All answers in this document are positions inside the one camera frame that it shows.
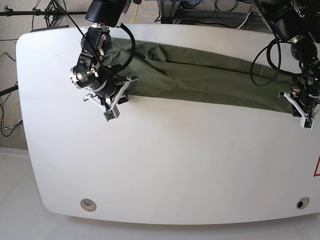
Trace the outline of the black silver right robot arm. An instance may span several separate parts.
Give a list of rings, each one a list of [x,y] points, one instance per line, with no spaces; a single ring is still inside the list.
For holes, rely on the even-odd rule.
[[[85,19],[92,23],[81,39],[81,53],[77,64],[70,70],[70,80],[78,89],[87,89],[89,97],[97,97],[100,104],[108,108],[106,99],[115,98],[121,85],[126,82],[118,73],[131,62],[136,43],[132,33],[122,24],[131,5],[130,0],[94,0],[90,4]],[[112,48],[109,28],[120,27],[131,38],[131,53],[124,64],[112,67],[103,65],[106,52]]]

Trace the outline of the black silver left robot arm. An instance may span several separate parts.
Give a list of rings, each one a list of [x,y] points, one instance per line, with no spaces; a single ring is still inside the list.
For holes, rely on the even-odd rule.
[[[290,0],[252,0],[258,15],[274,35],[266,47],[266,57],[276,74],[292,78],[299,89],[293,100],[308,118],[313,117],[320,102],[320,59],[312,27],[294,9]],[[290,44],[301,73],[281,69],[281,43]]]

